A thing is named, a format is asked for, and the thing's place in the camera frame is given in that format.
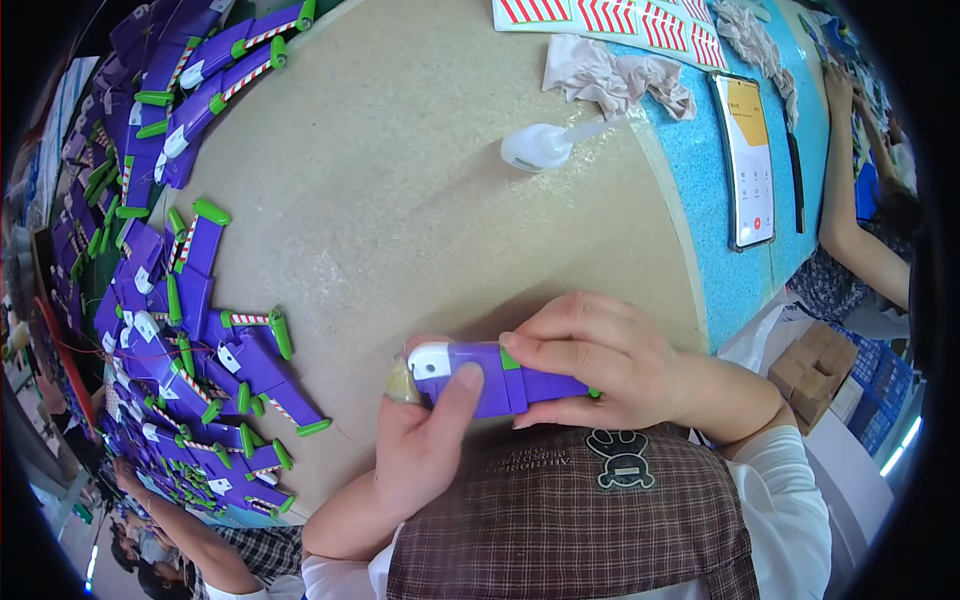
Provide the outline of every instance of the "hand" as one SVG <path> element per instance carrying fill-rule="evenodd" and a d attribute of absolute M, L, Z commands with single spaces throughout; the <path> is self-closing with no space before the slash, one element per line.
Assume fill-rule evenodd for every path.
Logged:
<path fill-rule="evenodd" d="M 514 428 L 561 423 L 604 429 L 642 429 L 684 412 L 676 376 L 681 356 L 639 308 L 600 294 L 577 292 L 547 303 L 500 345 L 524 367 L 572 375 L 600 390 L 536 402 Z"/>
<path fill-rule="evenodd" d="M 113 472 L 116 475 L 117 487 L 124 492 L 133 495 L 146 489 L 136 476 L 136 469 L 122 456 L 113 459 Z"/>
<path fill-rule="evenodd" d="M 824 87 L 827 90 L 831 113 L 839 115 L 851 111 L 853 86 L 847 79 L 847 74 L 832 62 L 824 63 Z"/>
<path fill-rule="evenodd" d="M 411 340 L 407 347 L 418 344 Z M 460 443 L 480 399 L 483 377 L 479 365 L 465 364 L 450 378 L 432 412 L 386 396 L 380 401 L 373 486 L 384 510 L 400 520 L 409 518 L 449 487 L 460 466 Z"/>

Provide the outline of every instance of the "white glue bottle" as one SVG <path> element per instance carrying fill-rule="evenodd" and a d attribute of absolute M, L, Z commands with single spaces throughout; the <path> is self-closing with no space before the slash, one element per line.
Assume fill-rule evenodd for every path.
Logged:
<path fill-rule="evenodd" d="M 573 144 L 620 125 L 624 119 L 581 123 L 568 130 L 556 125 L 538 123 L 503 138 L 500 157 L 530 173 L 549 171 L 564 166 Z"/>

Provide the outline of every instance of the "sticker sheet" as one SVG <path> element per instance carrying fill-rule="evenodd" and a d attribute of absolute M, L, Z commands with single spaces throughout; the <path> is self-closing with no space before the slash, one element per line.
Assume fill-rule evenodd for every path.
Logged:
<path fill-rule="evenodd" d="M 706 0 L 493 0 L 493 26 L 596 37 L 728 70 Z"/>

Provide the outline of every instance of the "toy assembly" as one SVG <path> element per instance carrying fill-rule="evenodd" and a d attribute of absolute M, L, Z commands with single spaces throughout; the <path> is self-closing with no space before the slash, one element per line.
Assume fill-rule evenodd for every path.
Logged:
<path fill-rule="evenodd" d="M 290 456 L 254 424 L 223 420 L 276 409 L 298 436 L 330 425 L 286 364 L 293 347 L 284 316 L 211 305 L 230 222 L 212 201 L 198 198 L 186 221 L 169 208 L 162 233 L 140 220 L 152 189 L 186 185 L 205 128 L 231 98 L 283 68 L 284 36 L 311 26 L 315 0 L 220 31 L 231 4 L 157 0 L 110 34 L 115 52 L 94 73 L 63 146 L 62 158 L 80 171 L 51 230 L 54 288 L 43 314 L 49 367 L 109 455 L 135 461 L 160 491 L 201 513 L 225 516 L 232 505 L 277 517 L 295 501 L 276 486 L 277 472 L 293 468 Z M 98 416 L 59 357 L 69 354 L 63 340 L 87 337 L 78 279 L 111 245 L 122 255 L 93 318 L 111 375 Z"/>

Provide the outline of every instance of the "rag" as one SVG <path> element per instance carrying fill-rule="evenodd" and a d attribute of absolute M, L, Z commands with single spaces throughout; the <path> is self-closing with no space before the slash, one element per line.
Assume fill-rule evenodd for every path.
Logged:
<path fill-rule="evenodd" d="M 560 87 L 566 100 L 596 102 L 611 120 L 626 114 L 648 90 L 678 121 L 697 116 L 693 92 L 680 84 L 681 65 L 658 56 L 615 57 L 597 42 L 573 34 L 550 37 L 543 91 Z"/>

